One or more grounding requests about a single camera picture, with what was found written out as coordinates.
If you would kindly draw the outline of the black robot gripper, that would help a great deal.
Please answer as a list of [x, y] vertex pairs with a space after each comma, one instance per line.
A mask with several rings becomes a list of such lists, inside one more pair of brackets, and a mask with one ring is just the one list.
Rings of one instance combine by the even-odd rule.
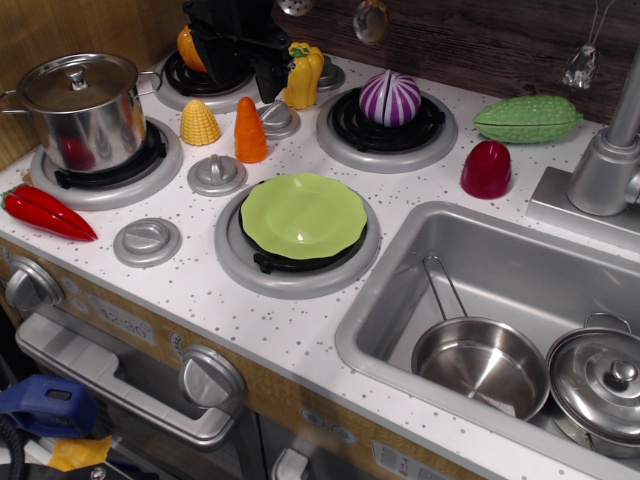
[[185, 1], [184, 13], [206, 70], [224, 55], [251, 62], [261, 101], [273, 103], [287, 86], [290, 37], [272, 17], [272, 1]]

